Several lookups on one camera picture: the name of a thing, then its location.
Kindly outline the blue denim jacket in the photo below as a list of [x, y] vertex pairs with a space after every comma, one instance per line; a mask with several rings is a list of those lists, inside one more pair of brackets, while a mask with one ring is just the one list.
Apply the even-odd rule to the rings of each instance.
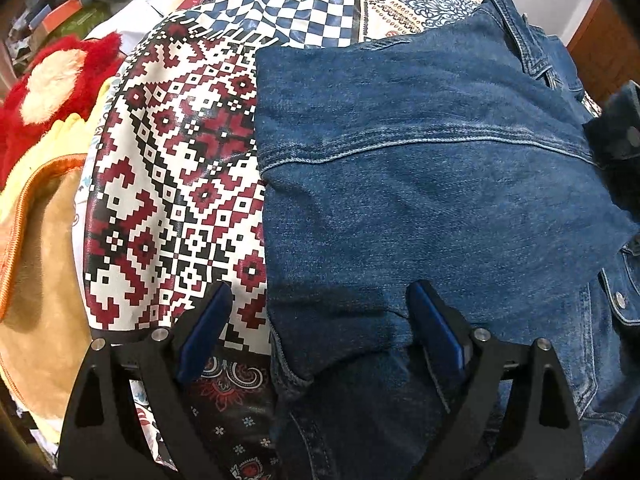
[[260, 50], [273, 442], [289, 479], [414, 479], [445, 405], [406, 292], [551, 342], [585, 471], [639, 474], [639, 88], [600, 116], [512, 0], [348, 48]]

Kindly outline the tan orange-trimmed blanket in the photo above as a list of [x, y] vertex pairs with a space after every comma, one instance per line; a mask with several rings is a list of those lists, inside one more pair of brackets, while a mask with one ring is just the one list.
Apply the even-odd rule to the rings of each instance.
[[77, 114], [55, 122], [1, 193], [1, 378], [51, 443], [90, 341], [72, 225], [94, 130]]

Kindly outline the patchwork patterned bedspread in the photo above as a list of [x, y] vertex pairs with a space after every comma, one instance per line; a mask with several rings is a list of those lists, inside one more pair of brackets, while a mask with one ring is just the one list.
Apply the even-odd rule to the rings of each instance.
[[[204, 0], [158, 24], [127, 58], [84, 178], [82, 284], [90, 326], [126, 333], [172, 325], [226, 282], [233, 310], [224, 343], [262, 356], [209, 373], [258, 401], [274, 389], [264, 237], [266, 185], [255, 136], [257, 53], [348, 48], [462, 20], [483, 0]], [[265, 419], [230, 415], [210, 378], [195, 386], [227, 437], [234, 476], [285, 477]]]

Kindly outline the red plush toy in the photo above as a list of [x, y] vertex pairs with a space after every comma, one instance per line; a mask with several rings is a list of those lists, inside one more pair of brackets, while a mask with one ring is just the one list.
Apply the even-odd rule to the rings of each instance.
[[88, 118], [104, 81], [124, 57], [122, 36], [65, 36], [40, 50], [1, 105], [1, 182], [58, 120]]

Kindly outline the wooden door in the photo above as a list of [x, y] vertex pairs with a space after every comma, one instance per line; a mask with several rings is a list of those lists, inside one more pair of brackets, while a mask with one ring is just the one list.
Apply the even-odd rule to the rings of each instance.
[[592, 0], [568, 44], [587, 93], [602, 105], [626, 82], [639, 82], [639, 43], [608, 0]]

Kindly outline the green storage box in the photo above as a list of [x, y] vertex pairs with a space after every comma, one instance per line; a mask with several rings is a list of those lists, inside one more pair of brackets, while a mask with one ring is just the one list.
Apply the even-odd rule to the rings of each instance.
[[66, 36], [84, 40], [96, 26], [112, 16], [111, 7], [104, 2], [91, 3], [78, 10], [52, 32], [34, 32], [29, 39], [32, 50], [43, 48]]

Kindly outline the orange box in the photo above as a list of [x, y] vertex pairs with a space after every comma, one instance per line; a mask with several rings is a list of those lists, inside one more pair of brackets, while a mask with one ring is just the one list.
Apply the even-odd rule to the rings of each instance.
[[55, 9], [52, 9], [50, 4], [46, 4], [29, 22], [29, 29], [32, 32], [48, 34], [81, 9], [81, 0], [66, 0]]

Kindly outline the white plastic bag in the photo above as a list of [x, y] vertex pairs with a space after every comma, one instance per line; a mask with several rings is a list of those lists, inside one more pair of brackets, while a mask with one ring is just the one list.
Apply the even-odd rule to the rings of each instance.
[[168, 14], [177, 9], [182, 0], [132, 0], [111, 18], [88, 33], [86, 40], [119, 36], [119, 52], [130, 54], [140, 41]]

